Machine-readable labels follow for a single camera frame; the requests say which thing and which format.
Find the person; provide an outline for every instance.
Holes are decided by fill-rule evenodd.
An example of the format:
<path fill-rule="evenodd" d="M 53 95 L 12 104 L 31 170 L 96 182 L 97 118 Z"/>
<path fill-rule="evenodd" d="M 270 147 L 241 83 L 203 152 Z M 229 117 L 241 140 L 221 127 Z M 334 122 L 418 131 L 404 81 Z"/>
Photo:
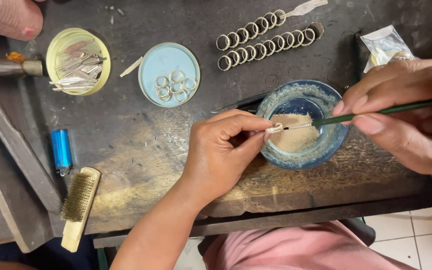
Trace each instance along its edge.
<path fill-rule="evenodd" d="M 352 124 L 401 164 L 432 175 L 432 108 L 392 115 L 378 110 L 432 99 L 432 59 L 398 60 L 371 69 L 347 90 L 333 116 Z M 201 209 L 227 193 L 270 138 L 268 120 L 233 109 L 191 128 L 179 180 L 142 217 L 119 249 L 112 270 L 173 269 Z M 230 138 L 249 138 L 233 147 Z M 220 235 L 203 256 L 207 269 L 412 269 L 369 249 L 339 221 Z"/>

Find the hand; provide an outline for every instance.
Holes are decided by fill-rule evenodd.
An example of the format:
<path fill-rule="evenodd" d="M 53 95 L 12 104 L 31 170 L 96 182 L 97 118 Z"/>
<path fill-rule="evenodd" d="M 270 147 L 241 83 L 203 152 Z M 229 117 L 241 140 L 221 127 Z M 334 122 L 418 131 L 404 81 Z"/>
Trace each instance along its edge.
<path fill-rule="evenodd" d="M 196 196 L 201 208 L 227 193 L 261 151 L 271 135 L 264 130 L 272 126 L 271 121 L 238 109 L 195 123 L 186 166 L 176 185 Z M 228 140 L 242 131 L 256 132 L 235 148 Z"/>
<path fill-rule="evenodd" d="M 405 167 L 432 175 L 432 108 L 383 115 L 394 105 L 432 99 L 432 60 L 399 60 L 371 69 L 348 89 L 333 116 L 354 113 L 352 123 Z"/>

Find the white tile floor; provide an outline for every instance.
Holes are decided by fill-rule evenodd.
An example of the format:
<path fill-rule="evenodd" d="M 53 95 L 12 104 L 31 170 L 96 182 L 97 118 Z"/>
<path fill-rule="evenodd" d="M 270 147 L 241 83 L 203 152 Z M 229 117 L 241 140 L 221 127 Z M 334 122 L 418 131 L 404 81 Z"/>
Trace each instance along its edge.
<path fill-rule="evenodd" d="M 365 217 L 376 231 L 371 249 L 420 270 L 432 270 L 432 208 Z M 189 238 L 174 270 L 203 270 L 201 239 Z"/>

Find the light blue plastic lid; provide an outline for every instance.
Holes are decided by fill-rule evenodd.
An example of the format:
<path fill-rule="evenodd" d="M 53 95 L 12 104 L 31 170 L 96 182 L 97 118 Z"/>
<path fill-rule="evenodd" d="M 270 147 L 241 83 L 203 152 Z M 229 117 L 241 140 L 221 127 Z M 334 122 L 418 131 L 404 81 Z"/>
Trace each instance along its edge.
<path fill-rule="evenodd" d="M 188 98 L 183 103 L 176 102 L 174 97 L 171 97 L 170 101 L 163 102 L 156 95 L 154 80 L 159 76 L 163 76 L 167 80 L 166 85 L 171 86 L 168 78 L 174 70 L 179 70 L 183 73 L 181 83 L 188 77 L 193 78 L 196 82 L 196 88 L 192 91 L 187 91 Z M 200 76 L 199 64 L 195 56 L 185 46 L 172 42 L 158 44 L 146 52 L 138 72 L 139 86 L 147 99 L 158 106 L 167 108 L 180 106 L 188 102 L 198 90 Z M 186 86 L 187 88 L 192 87 L 193 81 L 188 80 Z M 178 101 L 183 100 L 184 93 L 178 94 L 176 98 Z"/>

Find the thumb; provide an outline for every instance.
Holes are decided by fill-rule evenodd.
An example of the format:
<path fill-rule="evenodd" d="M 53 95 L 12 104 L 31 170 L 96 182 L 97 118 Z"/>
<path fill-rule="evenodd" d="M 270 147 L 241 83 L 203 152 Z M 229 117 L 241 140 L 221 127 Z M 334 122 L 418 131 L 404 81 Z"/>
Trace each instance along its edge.
<path fill-rule="evenodd" d="M 420 174 L 432 174 L 432 138 L 415 126 L 379 113 L 357 115 L 353 123 L 405 167 Z"/>
<path fill-rule="evenodd" d="M 239 162 L 248 165 L 252 160 L 254 160 L 256 155 L 268 141 L 270 135 L 271 134 L 266 133 L 266 131 L 257 132 L 240 146 L 236 147 L 233 151 Z"/>

